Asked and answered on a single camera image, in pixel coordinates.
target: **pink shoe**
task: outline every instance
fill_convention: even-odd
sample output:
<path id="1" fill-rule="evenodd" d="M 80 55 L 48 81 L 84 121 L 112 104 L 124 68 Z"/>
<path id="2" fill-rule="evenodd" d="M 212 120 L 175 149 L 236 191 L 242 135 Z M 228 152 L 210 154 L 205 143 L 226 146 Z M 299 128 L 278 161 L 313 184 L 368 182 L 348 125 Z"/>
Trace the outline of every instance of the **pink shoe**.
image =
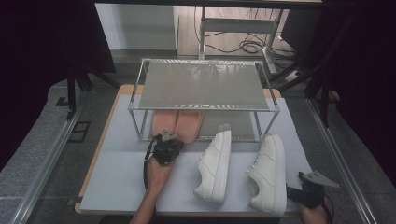
<path id="1" fill-rule="evenodd" d="M 175 128 L 177 139 L 184 143 L 193 142 L 197 138 L 203 118 L 203 111 L 180 110 Z"/>
<path id="2" fill-rule="evenodd" d="M 175 133 L 177 110 L 155 110 L 152 115 L 151 133 L 156 136 L 163 130 Z"/>

